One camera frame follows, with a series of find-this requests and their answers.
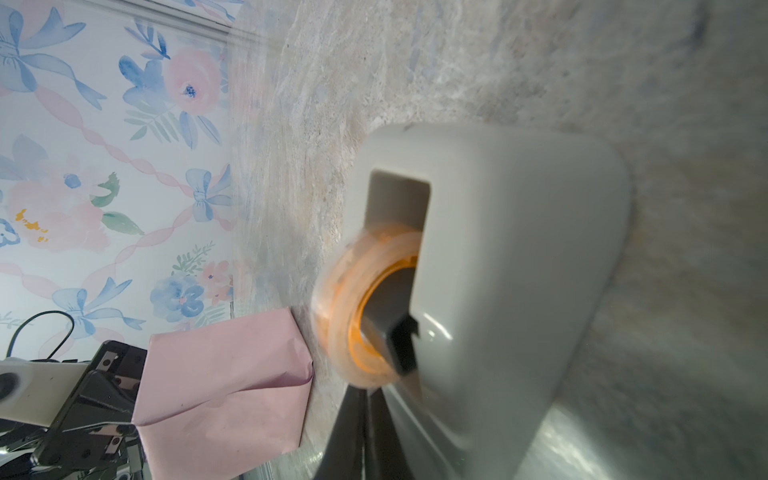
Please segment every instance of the blue flower print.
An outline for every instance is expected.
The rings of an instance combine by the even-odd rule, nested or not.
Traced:
[[[141,330],[141,324],[144,323],[143,320],[124,316],[120,310],[115,308],[96,308],[120,295],[128,285],[131,285],[131,281],[126,280],[120,285],[116,285],[111,277],[108,278],[104,288],[101,289],[101,293],[88,305],[85,305],[85,299],[88,298],[88,292],[85,289],[64,288],[53,292],[51,296],[53,303],[66,313],[72,315],[74,319],[74,332],[72,332],[71,338],[83,339],[93,335],[96,332],[96,327],[91,323],[91,320],[96,319],[119,318],[130,328]]]
[[[140,43],[148,45],[152,48],[152,50],[154,50],[146,51],[141,54],[141,56],[144,58],[149,58],[150,60],[162,60],[163,58],[170,60],[170,57],[168,56],[168,46],[165,43],[165,37],[163,37],[163,34],[160,32],[157,33],[156,47],[154,46],[154,27],[152,25],[145,24],[139,18],[135,18],[134,21],[136,22],[136,29],[138,31],[130,27],[125,27],[125,31],[127,31],[131,37],[136,38]]]
[[[7,220],[0,218],[0,247],[16,245],[21,241],[22,239],[18,237],[18,233],[16,233],[16,230],[13,230],[11,224]]]
[[[160,61],[150,60],[144,70],[141,70],[135,61],[124,55],[120,59],[119,67],[120,73],[134,84],[133,88],[129,88],[123,94],[125,103],[137,107],[141,101],[146,101],[155,110],[155,113],[162,113],[167,110],[165,102],[170,101],[170,98],[165,91],[163,67]]]
[[[171,275],[155,285],[149,300],[154,305],[155,316],[165,317],[168,322],[192,318],[203,311],[203,302],[197,298],[203,287],[191,275]]]
[[[200,168],[191,168],[187,170],[187,183],[194,190],[194,206],[192,214],[198,222],[209,222],[214,218],[214,209],[211,205],[231,205],[232,197],[227,195],[216,195],[230,186],[232,177],[230,176],[230,166],[224,171],[221,179],[213,185],[210,184],[210,172]]]
[[[0,5],[0,84],[11,91],[30,92],[38,88],[35,76],[29,67],[52,71],[74,81],[80,95],[91,105],[101,110],[99,100],[106,97],[79,81],[72,68],[64,61],[52,55],[36,53],[22,55],[20,50],[31,50],[56,45],[74,37],[85,28],[85,23],[73,23],[64,26],[56,8],[45,25],[36,34],[20,40],[24,17],[13,8]]]

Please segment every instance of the floral wallpaper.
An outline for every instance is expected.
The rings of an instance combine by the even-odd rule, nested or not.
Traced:
[[[226,54],[138,18],[0,0],[0,346],[44,310],[75,321],[59,359],[230,318]],[[13,354],[44,358],[68,330],[41,317]]]
[[[243,4],[243,0],[158,0],[158,2],[228,26],[235,21]]]

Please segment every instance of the pink wrapping paper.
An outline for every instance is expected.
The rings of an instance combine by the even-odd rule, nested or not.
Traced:
[[[288,309],[153,335],[133,423],[154,480],[231,480],[299,446],[312,359]]]

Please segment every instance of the marble countertop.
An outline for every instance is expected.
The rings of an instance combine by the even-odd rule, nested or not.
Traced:
[[[344,180],[378,126],[487,122],[602,138],[630,236],[516,478],[768,476],[768,4],[257,0],[230,35],[237,314],[293,306],[316,378],[311,478],[344,383],[307,304]]]

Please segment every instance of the wall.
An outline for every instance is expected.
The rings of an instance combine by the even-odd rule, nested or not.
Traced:
[[[253,219],[237,312],[309,303],[378,126],[583,132],[627,162],[631,229],[516,478],[768,478],[767,18],[760,0],[251,2],[236,27],[261,50],[230,37],[237,216]],[[299,450],[271,462],[289,480],[311,478],[345,388],[293,312],[316,374]]]
[[[230,318],[225,45],[50,0],[0,5],[0,348],[58,358]],[[13,355],[68,331],[43,317]]]

